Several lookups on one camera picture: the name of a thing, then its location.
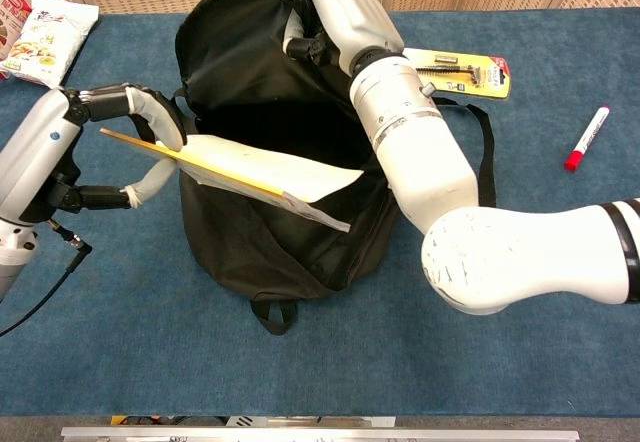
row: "blue table surface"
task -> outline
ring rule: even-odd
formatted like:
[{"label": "blue table surface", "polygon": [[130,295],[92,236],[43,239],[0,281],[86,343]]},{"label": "blue table surface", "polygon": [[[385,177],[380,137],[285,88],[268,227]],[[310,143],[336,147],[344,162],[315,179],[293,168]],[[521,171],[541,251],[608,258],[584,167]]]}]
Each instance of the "blue table surface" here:
[{"label": "blue table surface", "polygon": [[[503,56],[507,100],[456,96],[491,116],[498,206],[555,212],[640,195],[640,9],[401,12],[408,47]],[[124,81],[169,95],[184,15],[102,16],[66,86]],[[5,142],[45,92],[0,83]],[[578,172],[562,164],[595,110],[612,111]],[[477,167],[482,138],[443,115]],[[131,131],[126,119],[104,122]],[[153,161],[88,125],[79,183],[138,180]],[[352,289],[300,304],[283,337],[195,263],[174,178],[141,209],[58,213],[94,252],[18,330],[0,339],[0,414],[639,416],[640,308],[549,294],[488,317],[450,308],[404,218],[383,264]],[[0,305],[9,325],[73,257],[41,226],[40,249]]]}]

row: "black cable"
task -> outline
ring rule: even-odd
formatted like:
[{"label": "black cable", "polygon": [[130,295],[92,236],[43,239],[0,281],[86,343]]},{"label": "black cable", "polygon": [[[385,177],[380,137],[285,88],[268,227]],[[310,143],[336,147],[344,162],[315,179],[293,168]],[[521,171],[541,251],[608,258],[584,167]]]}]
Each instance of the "black cable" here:
[{"label": "black cable", "polygon": [[53,294],[56,293],[56,291],[60,288],[60,286],[63,284],[63,282],[65,280],[67,280],[67,277],[69,277],[74,270],[76,270],[76,268],[80,265],[80,263],[84,260],[84,258],[89,255],[91,253],[91,251],[93,250],[93,248],[87,244],[86,242],[84,242],[82,239],[80,239],[80,237],[78,237],[77,235],[75,235],[73,232],[71,232],[70,230],[65,229],[64,227],[62,227],[60,224],[58,224],[56,221],[54,220],[50,220],[49,221],[49,225],[53,228],[53,230],[55,232],[57,232],[58,234],[60,234],[62,236],[62,238],[68,242],[69,244],[71,244],[71,246],[76,249],[78,251],[78,253],[76,254],[76,256],[73,258],[73,260],[71,261],[71,263],[69,264],[69,266],[65,269],[64,274],[62,274],[62,277],[60,277],[58,279],[58,281],[55,283],[55,285],[51,288],[51,290],[47,293],[47,295],[45,295],[42,300],[40,300],[40,302],[38,302],[29,312],[27,312],[20,320],[18,320],[15,324],[13,324],[11,327],[8,327],[6,329],[4,329],[3,331],[0,332],[0,337],[3,337],[5,335],[7,335],[9,332],[11,332],[13,329],[18,328],[19,326],[21,326],[24,322],[26,322],[33,314],[35,314],[38,310],[40,310],[40,308],[53,296]]}]

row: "whiteboard marker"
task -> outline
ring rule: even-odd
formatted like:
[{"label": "whiteboard marker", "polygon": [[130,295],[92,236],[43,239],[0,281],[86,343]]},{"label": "whiteboard marker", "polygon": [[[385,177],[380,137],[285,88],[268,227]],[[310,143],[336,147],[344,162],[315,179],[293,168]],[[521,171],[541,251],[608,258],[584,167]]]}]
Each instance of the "whiteboard marker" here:
[{"label": "whiteboard marker", "polygon": [[607,105],[600,107],[596,111],[595,115],[591,119],[591,122],[589,122],[589,125],[584,131],[584,134],[582,134],[582,137],[580,137],[578,144],[573,149],[573,151],[569,154],[569,157],[567,157],[567,160],[564,163],[565,169],[567,169],[570,172],[576,171],[576,169],[580,165],[580,162],[582,162],[584,153],[587,151],[587,149],[591,145],[591,142],[593,142],[594,137],[600,130],[600,127],[602,127],[602,124],[604,124],[604,121],[608,115],[609,115],[609,106]]}]

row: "food package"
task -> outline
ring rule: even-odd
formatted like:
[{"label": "food package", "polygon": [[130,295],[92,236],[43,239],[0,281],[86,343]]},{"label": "food package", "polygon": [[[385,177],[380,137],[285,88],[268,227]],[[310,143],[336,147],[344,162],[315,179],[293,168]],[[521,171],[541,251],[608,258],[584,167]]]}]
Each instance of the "food package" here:
[{"label": "food package", "polygon": [[[0,0],[0,61],[9,55],[30,12],[25,0]],[[4,78],[6,75],[0,70],[0,79]]]},{"label": "food package", "polygon": [[31,0],[33,10],[0,70],[58,87],[98,20],[95,5],[66,0]]}]

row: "marker cap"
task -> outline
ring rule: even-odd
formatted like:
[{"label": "marker cap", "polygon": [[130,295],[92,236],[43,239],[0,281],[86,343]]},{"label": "marker cap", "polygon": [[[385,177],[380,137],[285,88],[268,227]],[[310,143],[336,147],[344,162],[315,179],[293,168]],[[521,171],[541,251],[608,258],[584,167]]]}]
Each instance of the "marker cap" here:
[{"label": "marker cap", "polygon": [[564,163],[564,168],[569,172],[575,172],[580,165],[580,162],[582,162],[582,157],[584,157],[582,152],[574,150],[569,154],[569,157],[567,157],[567,160]]}]

